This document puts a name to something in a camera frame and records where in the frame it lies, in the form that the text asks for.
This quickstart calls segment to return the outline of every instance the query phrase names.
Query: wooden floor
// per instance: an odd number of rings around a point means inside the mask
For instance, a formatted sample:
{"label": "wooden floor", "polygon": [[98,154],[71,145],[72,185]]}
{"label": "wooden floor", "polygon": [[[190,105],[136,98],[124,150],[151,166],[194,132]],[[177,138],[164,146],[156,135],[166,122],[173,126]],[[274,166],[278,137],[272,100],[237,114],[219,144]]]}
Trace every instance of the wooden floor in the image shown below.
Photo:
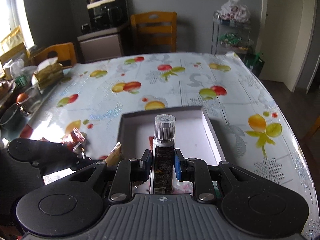
{"label": "wooden floor", "polygon": [[[280,107],[296,138],[302,139],[320,115],[320,90],[308,94],[299,90],[291,93],[283,83],[266,80],[262,80],[262,83]],[[307,145],[316,161],[315,166],[320,170],[320,131]],[[320,181],[316,183],[314,179],[314,183],[319,184],[316,189],[320,200]]]}

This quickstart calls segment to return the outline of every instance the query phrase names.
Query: barcode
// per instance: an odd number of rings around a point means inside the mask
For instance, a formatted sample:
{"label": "barcode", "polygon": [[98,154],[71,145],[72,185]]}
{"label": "barcode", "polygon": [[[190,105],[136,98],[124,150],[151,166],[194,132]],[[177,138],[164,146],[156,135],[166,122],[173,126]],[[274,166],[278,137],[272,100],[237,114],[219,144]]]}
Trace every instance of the barcode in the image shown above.
{"label": "barcode", "polygon": [[165,194],[165,187],[157,187],[153,189],[153,194]]}

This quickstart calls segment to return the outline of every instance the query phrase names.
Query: bottle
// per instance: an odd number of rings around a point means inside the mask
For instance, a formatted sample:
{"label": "bottle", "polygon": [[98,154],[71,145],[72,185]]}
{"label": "bottle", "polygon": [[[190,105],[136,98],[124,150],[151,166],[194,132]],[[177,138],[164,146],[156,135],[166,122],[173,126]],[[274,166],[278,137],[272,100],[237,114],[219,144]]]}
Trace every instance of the bottle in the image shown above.
{"label": "bottle", "polygon": [[151,194],[172,193],[175,121],[176,118],[169,114],[157,115],[155,119],[150,183]]}

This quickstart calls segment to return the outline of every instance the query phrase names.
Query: green bag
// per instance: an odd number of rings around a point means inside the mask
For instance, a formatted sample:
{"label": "green bag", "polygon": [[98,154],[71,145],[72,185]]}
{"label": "green bag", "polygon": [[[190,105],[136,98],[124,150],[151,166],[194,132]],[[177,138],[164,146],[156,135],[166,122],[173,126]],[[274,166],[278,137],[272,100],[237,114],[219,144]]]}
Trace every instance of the green bag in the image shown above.
{"label": "green bag", "polygon": [[245,56],[244,64],[246,67],[258,78],[262,67],[264,65],[264,60],[260,58],[261,52],[255,54],[247,54]]}

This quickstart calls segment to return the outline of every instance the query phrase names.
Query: coffee maker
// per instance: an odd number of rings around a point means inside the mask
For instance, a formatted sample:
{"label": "coffee maker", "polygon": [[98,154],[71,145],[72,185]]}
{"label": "coffee maker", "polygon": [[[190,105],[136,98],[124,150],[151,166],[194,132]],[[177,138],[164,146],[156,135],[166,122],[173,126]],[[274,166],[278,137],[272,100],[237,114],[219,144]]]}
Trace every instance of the coffee maker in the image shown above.
{"label": "coffee maker", "polygon": [[87,8],[92,31],[115,28],[129,20],[126,0],[87,0]]}

